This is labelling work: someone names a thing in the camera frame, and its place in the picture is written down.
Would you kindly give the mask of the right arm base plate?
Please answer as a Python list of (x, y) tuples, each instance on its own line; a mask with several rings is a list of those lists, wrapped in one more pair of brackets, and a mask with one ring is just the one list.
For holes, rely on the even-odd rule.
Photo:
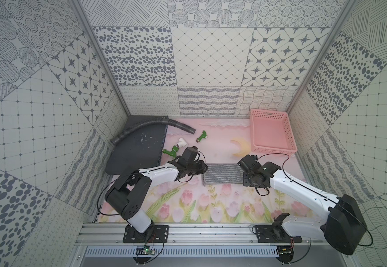
[(252, 232), (259, 243), (302, 243), (302, 237), (292, 237), (282, 227), (270, 224), (254, 225)]

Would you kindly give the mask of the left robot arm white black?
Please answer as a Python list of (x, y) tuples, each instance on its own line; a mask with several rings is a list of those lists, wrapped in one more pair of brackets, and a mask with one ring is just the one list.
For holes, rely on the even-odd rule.
[(139, 169), (130, 175), (121, 175), (105, 194), (106, 202), (139, 234), (153, 234), (154, 223), (141, 209), (150, 188), (184, 177), (202, 175), (208, 170), (205, 156), (197, 147), (187, 147), (181, 156), (150, 169)]

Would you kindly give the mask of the grey striped square dishcloth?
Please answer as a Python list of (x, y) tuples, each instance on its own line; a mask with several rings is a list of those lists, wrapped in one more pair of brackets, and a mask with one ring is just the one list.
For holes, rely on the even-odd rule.
[(202, 176), (204, 185), (242, 184), (244, 172), (238, 164), (208, 164)]

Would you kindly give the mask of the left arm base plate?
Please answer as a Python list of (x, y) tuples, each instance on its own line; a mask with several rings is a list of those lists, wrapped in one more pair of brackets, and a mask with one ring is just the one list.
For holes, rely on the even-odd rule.
[(152, 223), (144, 233), (140, 233), (129, 224), (125, 227), (123, 243), (167, 243), (169, 228), (168, 225), (155, 225)]

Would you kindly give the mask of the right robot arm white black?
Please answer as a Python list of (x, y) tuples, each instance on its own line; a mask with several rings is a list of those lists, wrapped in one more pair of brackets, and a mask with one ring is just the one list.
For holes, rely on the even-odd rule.
[(345, 194), (342, 197), (313, 187), (288, 174), (283, 166), (273, 162), (259, 163), (256, 155), (246, 155), (238, 166), (243, 172), (243, 185), (255, 190), (277, 190), (289, 195), (313, 211), (315, 218), (280, 214), (272, 224), (274, 235), (306, 237), (326, 241), (344, 255), (353, 255), (361, 240), (369, 232), (357, 201)]

